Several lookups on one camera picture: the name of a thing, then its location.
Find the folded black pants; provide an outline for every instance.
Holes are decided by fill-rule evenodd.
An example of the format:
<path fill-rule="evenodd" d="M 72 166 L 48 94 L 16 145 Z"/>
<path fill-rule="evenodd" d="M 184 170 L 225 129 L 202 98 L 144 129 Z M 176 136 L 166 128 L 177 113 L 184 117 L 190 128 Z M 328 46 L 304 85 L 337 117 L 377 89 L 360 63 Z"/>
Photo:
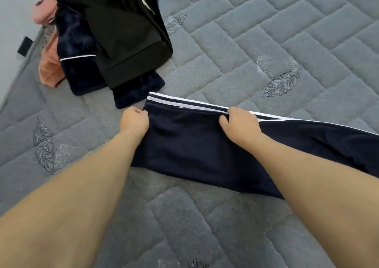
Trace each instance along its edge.
<path fill-rule="evenodd" d="M 219 124 L 227 107 L 150 93 L 150 127 L 132 166 L 231 190 L 283 198 L 263 166 Z M 326 122 L 253 112 L 272 139 L 379 177 L 379 135 Z"/>

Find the black tag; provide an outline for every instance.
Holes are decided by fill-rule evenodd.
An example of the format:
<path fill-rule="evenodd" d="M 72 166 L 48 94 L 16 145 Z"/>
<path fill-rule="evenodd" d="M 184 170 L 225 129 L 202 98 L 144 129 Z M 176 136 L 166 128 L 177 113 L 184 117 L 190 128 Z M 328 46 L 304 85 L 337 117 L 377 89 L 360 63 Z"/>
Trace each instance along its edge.
<path fill-rule="evenodd" d="M 32 44 L 33 44 L 33 40 L 31 40 L 29 37 L 25 36 L 24 40 L 22 41 L 22 44 L 20 45 L 19 49 L 17 50 L 17 53 L 21 54 L 22 56 L 26 56 L 28 54 L 28 51 L 30 50 L 30 47 Z"/>

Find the person's right arm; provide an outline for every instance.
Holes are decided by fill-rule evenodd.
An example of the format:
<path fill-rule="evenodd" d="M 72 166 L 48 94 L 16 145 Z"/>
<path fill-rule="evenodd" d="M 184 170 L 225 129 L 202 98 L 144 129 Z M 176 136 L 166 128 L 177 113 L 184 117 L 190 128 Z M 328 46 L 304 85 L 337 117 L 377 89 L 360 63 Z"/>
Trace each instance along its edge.
<path fill-rule="evenodd" d="M 225 134 L 263 165 L 336 267 L 378 268 L 379 179 L 274 141 L 248 111 L 228 113 Z"/>

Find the person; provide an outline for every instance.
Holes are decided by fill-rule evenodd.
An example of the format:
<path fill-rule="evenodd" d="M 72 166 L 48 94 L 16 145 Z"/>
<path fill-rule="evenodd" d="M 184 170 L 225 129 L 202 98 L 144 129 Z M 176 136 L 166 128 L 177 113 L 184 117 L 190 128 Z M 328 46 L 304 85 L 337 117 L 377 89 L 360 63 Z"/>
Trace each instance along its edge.
<path fill-rule="evenodd" d="M 270 139 L 248 111 L 228 113 L 225 134 L 259 160 L 334 264 L 379 267 L 379 179 Z M 0 267 L 91 267 L 148 127 L 146 111 L 128 108 L 111 141 L 5 213 Z"/>

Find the gray mattress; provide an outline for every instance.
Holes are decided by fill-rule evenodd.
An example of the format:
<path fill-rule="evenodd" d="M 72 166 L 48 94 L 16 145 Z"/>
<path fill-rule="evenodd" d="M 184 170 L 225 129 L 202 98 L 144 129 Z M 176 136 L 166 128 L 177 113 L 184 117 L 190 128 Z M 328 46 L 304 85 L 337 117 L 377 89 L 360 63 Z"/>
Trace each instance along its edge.
<path fill-rule="evenodd" d="M 174 47 L 161 93 L 379 132 L 379 0 L 159 5 Z M 0 213 L 119 130 L 108 88 L 75 97 L 66 81 L 41 85 L 40 51 L 0 114 Z M 333 264 L 285 201 L 132 168 L 95 265 L 125 266 Z"/>

